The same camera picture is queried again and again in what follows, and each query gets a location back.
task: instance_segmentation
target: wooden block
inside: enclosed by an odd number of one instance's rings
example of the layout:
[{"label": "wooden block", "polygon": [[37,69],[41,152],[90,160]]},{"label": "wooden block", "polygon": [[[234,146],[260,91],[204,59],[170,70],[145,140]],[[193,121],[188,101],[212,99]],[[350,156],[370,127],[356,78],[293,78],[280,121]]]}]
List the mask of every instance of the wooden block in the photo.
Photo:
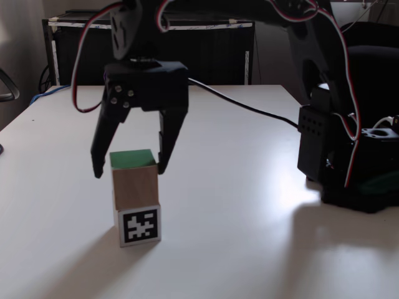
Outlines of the wooden block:
[{"label": "wooden block", "polygon": [[158,168],[149,149],[110,153],[115,209],[158,206]]},{"label": "wooden block", "polygon": [[114,209],[114,220],[121,247],[161,240],[159,205],[123,211]]}]

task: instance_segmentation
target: black box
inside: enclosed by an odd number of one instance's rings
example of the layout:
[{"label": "black box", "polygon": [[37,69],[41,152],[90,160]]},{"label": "black box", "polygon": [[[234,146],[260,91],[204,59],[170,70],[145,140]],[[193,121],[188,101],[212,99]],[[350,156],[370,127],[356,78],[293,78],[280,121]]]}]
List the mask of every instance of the black box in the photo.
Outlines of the black box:
[{"label": "black box", "polygon": [[[96,11],[67,11],[42,20],[53,85],[70,84],[80,33]],[[255,23],[197,15],[167,14],[159,60],[180,61],[190,77],[208,85],[251,84]],[[104,66],[115,61],[109,15],[87,34],[80,57],[78,85],[103,85]]]}]

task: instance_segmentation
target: green cube top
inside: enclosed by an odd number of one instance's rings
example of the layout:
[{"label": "green cube top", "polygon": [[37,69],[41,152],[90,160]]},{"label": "green cube top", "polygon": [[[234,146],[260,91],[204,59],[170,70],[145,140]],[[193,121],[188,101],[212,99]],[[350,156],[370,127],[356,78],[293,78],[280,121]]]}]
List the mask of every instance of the green cube top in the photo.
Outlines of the green cube top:
[{"label": "green cube top", "polygon": [[156,165],[150,149],[110,153],[112,169],[128,169]]}]

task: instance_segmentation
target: blue cable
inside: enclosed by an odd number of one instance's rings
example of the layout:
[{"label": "blue cable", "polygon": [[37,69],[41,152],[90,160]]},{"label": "blue cable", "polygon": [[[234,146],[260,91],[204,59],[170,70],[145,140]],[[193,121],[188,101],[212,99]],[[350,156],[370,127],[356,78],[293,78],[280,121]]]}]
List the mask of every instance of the blue cable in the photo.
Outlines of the blue cable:
[{"label": "blue cable", "polygon": [[52,95],[53,93],[58,92],[59,90],[62,90],[62,89],[67,88],[67,87],[70,87],[70,85],[64,85],[64,86],[56,88],[56,89],[54,89],[54,90],[52,90],[50,92],[45,92],[45,93],[41,93],[40,95],[35,95],[32,98],[31,103],[29,104],[29,106],[31,106],[38,98],[45,97],[46,95]]}]

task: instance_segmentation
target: white table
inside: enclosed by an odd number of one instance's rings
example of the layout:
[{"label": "white table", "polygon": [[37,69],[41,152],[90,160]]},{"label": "white table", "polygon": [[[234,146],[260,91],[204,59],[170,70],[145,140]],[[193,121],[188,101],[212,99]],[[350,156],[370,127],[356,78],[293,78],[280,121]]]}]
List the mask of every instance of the white table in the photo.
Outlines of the white table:
[{"label": "white table", "polygon": [[[297,121],[281,86],[218,87]],[[89,107],[101,87],[79,88]],[[399,213],[320,204],[296,168],[300,134],[198,88],[166,173],[163,240],[120,249],[109,158],[95,179],[99,111],[70,91],[0,132],[0,298],[371,299],[399,297]],[[111,151],[158,152],[158,114],[132,110]]]}]

